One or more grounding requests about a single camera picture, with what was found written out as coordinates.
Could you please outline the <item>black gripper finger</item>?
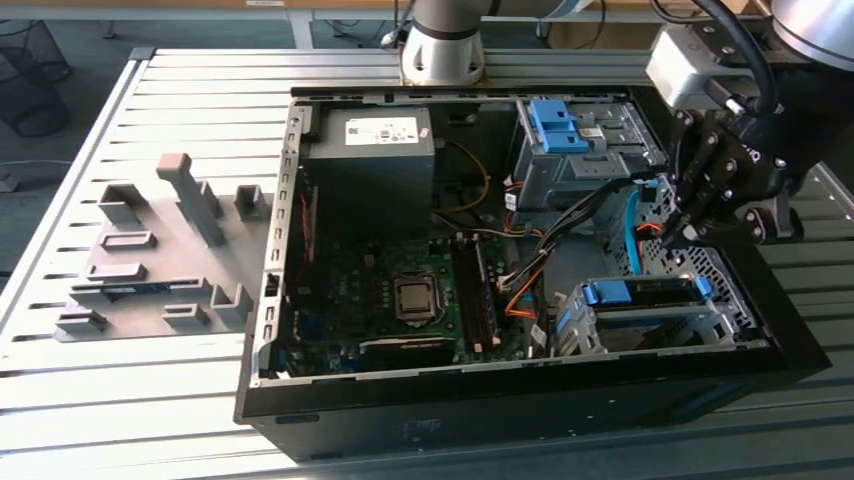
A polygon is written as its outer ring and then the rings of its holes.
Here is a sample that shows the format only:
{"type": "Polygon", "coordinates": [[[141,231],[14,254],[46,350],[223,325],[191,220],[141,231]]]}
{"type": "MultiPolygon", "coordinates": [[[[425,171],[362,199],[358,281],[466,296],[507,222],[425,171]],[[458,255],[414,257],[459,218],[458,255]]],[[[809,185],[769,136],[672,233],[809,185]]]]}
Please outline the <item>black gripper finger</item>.
{"type": "Polygon", "coordinates": [[[702,220],[680,229],[697,245],[772,245],[798,243],[805,229],[789,197],[750,202],[729,219],[702,220]]]}
{"type": "Polygon", "coordinates": [[[714,113],[677,111],[668,171],[673,209],[664,224],[664,246],[704,243],[709,225],[725,216],[722,194],[738,170],[726,153],[728,137],[714,113]]]}

